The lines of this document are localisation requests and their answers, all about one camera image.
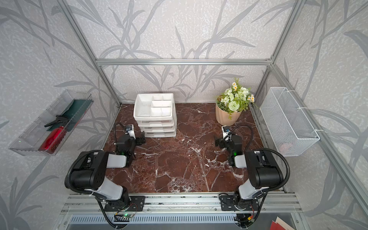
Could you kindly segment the white plastic drawer organizer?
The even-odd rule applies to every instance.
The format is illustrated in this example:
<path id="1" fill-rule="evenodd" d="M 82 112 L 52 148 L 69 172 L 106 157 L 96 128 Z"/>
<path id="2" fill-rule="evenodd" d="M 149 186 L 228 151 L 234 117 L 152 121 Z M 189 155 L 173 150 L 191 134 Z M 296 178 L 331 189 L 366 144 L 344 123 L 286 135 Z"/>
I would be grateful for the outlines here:
<path id="1" fill-rule="evenodd" d="M 173 93 L 138 94 L 133 117 L 147 138 L 176 136 L 177 116 Z"/>

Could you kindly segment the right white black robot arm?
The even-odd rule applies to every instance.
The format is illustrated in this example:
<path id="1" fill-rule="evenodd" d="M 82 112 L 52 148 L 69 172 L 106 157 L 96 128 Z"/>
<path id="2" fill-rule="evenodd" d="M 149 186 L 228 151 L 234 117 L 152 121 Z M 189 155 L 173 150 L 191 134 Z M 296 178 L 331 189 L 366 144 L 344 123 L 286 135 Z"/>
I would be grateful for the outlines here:
<path id="1" fill-rule="evenodd" d="M 279 152 L 261 148 L 241 152 L 242 138 L 238 135 L 215 139 L 215 146 L 226 148 L 229 162 L 236 168 L 245 168 L 247 181 L 233 195 L 219 194 L 222 211 L 259 210 L 259 200 L 268 192 L 282 188 L 290 178 L 290 166 Z"/>

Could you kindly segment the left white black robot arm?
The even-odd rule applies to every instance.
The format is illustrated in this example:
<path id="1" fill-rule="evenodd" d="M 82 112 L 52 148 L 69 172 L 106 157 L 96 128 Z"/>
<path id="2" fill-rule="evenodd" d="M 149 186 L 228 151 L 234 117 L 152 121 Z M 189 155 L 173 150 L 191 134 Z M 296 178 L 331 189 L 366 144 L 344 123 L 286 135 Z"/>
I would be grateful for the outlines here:
<path id="1" fill-rule="evenodd" d="M 104 212 L 141 212 L 144 196 L 130 197 L 124 186 L 119 186 L 106 177 L 108 168 L 127 168 L 135 159 L 134 150 L 144 144 L 145 137 L 125 134 L 115 143 L 116 151 L 83 151 L 72 163 L 65 178 L 65 187 L 79 194 L 92 195 L 105 203 Z"/>

